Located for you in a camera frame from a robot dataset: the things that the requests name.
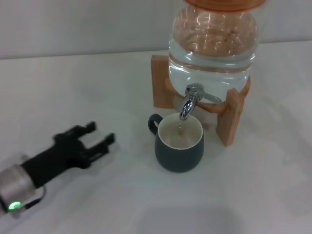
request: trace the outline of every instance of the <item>metal spigot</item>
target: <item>metal spigot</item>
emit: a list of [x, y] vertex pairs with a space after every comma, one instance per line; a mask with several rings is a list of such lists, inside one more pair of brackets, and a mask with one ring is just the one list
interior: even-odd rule
[[188, 85], [186, 87], [185, 94], [186, 95], [183, 100], [182, 109], [180, 112], [180, 120], [186, 120], [190, 116], [192, 110], [195, 108], [196, 103], [203, 98], [216, 104], [222, 104], [222, 100], [220, 98], [211, 94], [207, 94], [204, 91], [204, 87], [198, 83]]

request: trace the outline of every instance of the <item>mug handle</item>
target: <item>mug handle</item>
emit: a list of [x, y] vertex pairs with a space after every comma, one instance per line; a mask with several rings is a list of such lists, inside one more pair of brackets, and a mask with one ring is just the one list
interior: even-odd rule
[[150, 131], [156, 136], [158, 128], [155, 125], [155, 122], [160, 124], [160, 122], [163, 120], [163, 117], [161, 117], [159, 114], [153, 114], [148, 119], [148, 128]]

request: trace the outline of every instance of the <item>white wall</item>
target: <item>white wall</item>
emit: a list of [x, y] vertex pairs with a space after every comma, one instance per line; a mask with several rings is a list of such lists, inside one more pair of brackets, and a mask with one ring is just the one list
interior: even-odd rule
[[[0, 0], [0, 58], [165, 49], [182, 0]], [[273, 0], [263, 41], [312, 39], [312, 0]]]

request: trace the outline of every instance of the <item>glass jar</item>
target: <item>glass jar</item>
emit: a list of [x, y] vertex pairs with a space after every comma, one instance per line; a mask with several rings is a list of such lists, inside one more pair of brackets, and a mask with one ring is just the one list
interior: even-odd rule
[[240, 92], [247, 82], [268, 0], [186, 2], [169, 42], [171, 84], [184, 96], [187, 85], [200, 83], [224, 101], [229, 89]]

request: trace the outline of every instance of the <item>orange lid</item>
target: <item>orange lid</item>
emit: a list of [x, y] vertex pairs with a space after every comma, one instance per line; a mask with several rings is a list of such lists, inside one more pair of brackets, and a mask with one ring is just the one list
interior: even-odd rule
[[241, 12], [261, 6], [266, 0], [185, 0], [187, 3], [218, 12]]

